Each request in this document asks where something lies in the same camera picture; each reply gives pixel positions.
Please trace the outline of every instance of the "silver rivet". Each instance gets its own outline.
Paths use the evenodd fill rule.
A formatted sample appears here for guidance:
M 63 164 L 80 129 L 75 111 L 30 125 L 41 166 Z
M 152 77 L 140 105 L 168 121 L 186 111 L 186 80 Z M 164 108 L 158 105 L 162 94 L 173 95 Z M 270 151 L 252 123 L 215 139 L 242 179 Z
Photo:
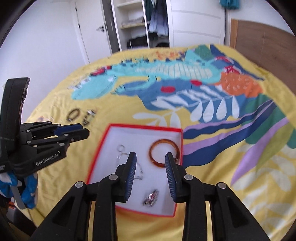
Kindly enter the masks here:
M 81 188 L 81 187 L 83 187 L 83 182 L 76 182 L 75 183 L 75 187 L 77 187 L 77 188 Z
M 225 183 L 218 183 L 218 187 L 220 187 L 221 189 L 225 189 L 227 185 Z
M 116 174 L 111 174 L 110 176 L 109 176 L 109 179 L 110 180 L 116 180 L 118 178 L 118 176 L 116 175 Z
M 190 175 L 190 174 L 186 174 L 186 175 L 184 176 L 184 178 L 185 178 L 186 180 L 190 181 L 190 180 L 193 179 L 193 176 Z

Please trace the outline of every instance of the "purple stripe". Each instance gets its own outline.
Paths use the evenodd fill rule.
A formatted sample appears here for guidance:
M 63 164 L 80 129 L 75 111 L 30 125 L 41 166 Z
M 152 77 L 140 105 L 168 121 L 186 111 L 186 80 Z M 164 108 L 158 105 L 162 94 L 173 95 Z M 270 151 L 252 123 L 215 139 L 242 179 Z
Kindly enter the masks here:
M 208 139 L 205 139 L 205 140 L 202 140 L 202 141 L 198 141 L 198 142 L 193 142 L 193 143 L 189 143 L 189 144 L 186 144 L 183 146 L 183 155 L 189 155 L 193 152 L 195 152 L 196 150 L 199 150 L 201 148 L 204 148 L 204 147 L 207 147 L 207 146 L 211 146 L 211 145 L 214 145 L 215 143 L 217 143 L 218 141 L 220 141 L 221 139 L 224 139 L 226 138 L 227 136 L 230 136 L 236 132 L 239 132 L 243 129 L 246 129 L 248 128 L 249 126 L 251 126 L 255 120 L 268 108 L 270 107 L 271 105 L 273 104 L 273 102 L 271 102 L 268 106 L 266 106 L 264 109 L 262 109 L 260 111 L 260 113 L 253 119 L 252 122 L 244 125 L 243 127 L 239 128 L 239 129 L 236 129 L 236 130 L 233 130 L 233 131 L 230 131 L 230 132 L 227 132 L 227 133 L 222 133 L 220 135 L 217 135 L 217 136 L 214 136 L 212 138 L 208 138 Z
M 257 143 L 252 146 L 244 155 L 242 160 L 239 163 L 238 168 L 236 169 L 232 180 L 231 185 L 233 185 L 241 176 L 246 174 L 249 170 L 251 170 L 253 167 L 255 167 L 259 161 L 259 158 L 261 157 L 265 147 L 270 142 L 271 138 L 275 135 L 275 133 L 282 128 L 284 125 L 288 124 L 288 118 L 285 117 L 284 119 L 281 119 L 279 122 L 274 124 L 266 133 L 264 136 L 260 138 Z
M 263 106 L 264 104 L 266 104 L 267 102 L 270 102 L 270 101 L 272 101 L 272 100 L 268 100 L 268 101 L 264 102 L 262 105 L 259 105 L 258 108 L 260 108 L 261 106 Z M 219 125 L 222 125 L 222 124 L 236 123 L 236 122 L 238 122 L 239 120 L 241 120 L 242 118 L 244 118 L 244 117 L 246 117 L 246 116 L 253 115 L 254 113 L 256 113 L 256 111 L 257 111 L 257 110 L 255 110 L 253 113 L 245 114 L 244 116 L 242 116 L 240 119 L 237 119 L 237 120 L 232 120 L 232 121 L 223 120 L 223 121 L 215 122 L 215 123 L 200 123 L 200 124 L 196 124 L 196 125 L 188 126 L 188 127 L 186 127 L 186 128 L 183 130 L 183 133 L 185 133 L 186 131 L 191 130 L 191 129 L 201 130 L 201 129 L 205 128 L 205 127 L 219 126 Z

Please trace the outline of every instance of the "white wardrobe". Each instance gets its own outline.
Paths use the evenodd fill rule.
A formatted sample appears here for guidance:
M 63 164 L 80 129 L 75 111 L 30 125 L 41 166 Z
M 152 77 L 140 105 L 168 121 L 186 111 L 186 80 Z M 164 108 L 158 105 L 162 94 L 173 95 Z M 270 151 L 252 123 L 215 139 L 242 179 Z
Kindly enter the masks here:
M 146 1 L 151 0 L 111 0 L 121 51 L 127 49 L 129 39 L 144 35 L 147 35 L 147 48 L 155 46 L 149 40 Z M 225 9 L 221 7 L 219 0 L 166 0 L 166 3 L 170 47 L 224 44 Z M 122 27 L 123 21 L 141 16 L 144 17 L 144 23 Z

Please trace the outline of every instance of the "bedspread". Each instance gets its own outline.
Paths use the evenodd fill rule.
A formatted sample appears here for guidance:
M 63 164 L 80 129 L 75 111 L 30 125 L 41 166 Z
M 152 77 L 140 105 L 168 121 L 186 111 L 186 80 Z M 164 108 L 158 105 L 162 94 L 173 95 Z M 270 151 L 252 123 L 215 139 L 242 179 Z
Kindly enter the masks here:
M 27 120 L 65 125 L 72 109 L 81 110 L 77 123 L 87 110 L 96 112 L 89 138 L 39 171 L 39 201 L 30 215 L 39 225 L 75 182 L 86 180 L 110 123 L 171 126 L 183 129 L 187 173 L 227 183 L 278 241 L 296 218 L 295 103 L 284 83 L 226 46 L 125 51 L 86 65 Z M 181 240 L 184 211 L 178 204 L 175 217 L 165 218 L 117 210 L 118 239 Z

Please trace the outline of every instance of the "gloved hand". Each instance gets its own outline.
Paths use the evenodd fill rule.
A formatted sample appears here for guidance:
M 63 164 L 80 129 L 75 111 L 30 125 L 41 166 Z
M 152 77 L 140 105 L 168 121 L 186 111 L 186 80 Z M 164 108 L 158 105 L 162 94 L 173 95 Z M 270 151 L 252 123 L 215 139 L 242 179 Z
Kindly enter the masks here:
M 36 206 L 38 200 L 38 175 L 34 173 L 28 177 L 25 177 L 27 183 L 26 188 L 22 193 L 22 201 L 28 208 L 33 209 Z M 0 174 L 0 194 L 4 197 L 13 197 L 10 186 L 21 186 L 22 183 L 12 172 L 5 172 Z

